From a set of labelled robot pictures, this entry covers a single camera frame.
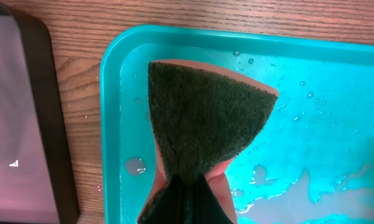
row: wood grain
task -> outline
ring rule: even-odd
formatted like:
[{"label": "wood grain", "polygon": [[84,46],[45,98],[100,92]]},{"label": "wood grain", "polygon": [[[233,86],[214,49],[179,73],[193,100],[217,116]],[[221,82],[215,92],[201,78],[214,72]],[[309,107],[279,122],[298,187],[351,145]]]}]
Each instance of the wood grain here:
[{"label": "wood grain", "polygon": [[374,0],[3,0],[52,36],[80,223],[103,223],[99,63],[139,24],[234,30],[374,44]]}]

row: sponge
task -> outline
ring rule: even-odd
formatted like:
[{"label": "sponge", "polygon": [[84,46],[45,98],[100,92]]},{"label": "sponge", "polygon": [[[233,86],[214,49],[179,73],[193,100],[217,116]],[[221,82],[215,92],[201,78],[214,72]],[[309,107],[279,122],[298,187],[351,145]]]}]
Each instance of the sponge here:
[{"label": "sponge", "polygon": [[[178,220],[192,223],[193,213],[201,213],[191,208],[199,200],[194,192],[210,192],[199,190],[207,188],[203,176],[251,144],[278,97],[248,82],[179,64],[151,62],[148,74],[152,130],[168,180],[154,200],[160,203],[169,186],[177,185],[169,194],[178,192],[184,204]],[[177,184],[171,184],[174,177]],[[155,203],[149,205],[146,210],[152,211]],[[144,211],[139,222],[149,213]]]}]

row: turquoise tray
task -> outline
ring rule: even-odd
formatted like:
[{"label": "turquoise tray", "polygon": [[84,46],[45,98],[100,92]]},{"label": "turquoise tray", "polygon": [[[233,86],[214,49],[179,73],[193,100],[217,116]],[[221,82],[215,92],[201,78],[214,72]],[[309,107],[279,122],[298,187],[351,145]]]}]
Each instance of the turquoise tray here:
[{"label": "turquoise tray", "polygon": [[[279,90],[227,169],[240,223],[374,223],[374,46],[164,26],[124,31],[100,69],[105,219],[135,223],[155,171],[147,65],[219,65]],[[130,158],[144,169],[131,175]]]}]

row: green scouring pad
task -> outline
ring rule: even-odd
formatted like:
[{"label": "green scouring pad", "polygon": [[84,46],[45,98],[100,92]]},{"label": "green scouring pad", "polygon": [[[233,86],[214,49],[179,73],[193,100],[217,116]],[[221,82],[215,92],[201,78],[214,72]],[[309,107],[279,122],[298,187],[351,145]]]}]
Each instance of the green scouring pad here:
[{"label": "green scouring pad", "polygon": [[[150,212],[143,212],[139,223],[214,223],[213,217],[205,222],[202,211],[221,207],[204,175],[251,144],[278,97],[219,73],[172,63],[151,62],[148,74],[152,129],[167,187],[155,197],[156,203],[149,203]],[[215,200],[213,206],[207,204],[209,199],[202,203],[205,197],[198,195],[203,192]],[[158,221],[164,205],[175,209],[174,219],[167,212]]]}]

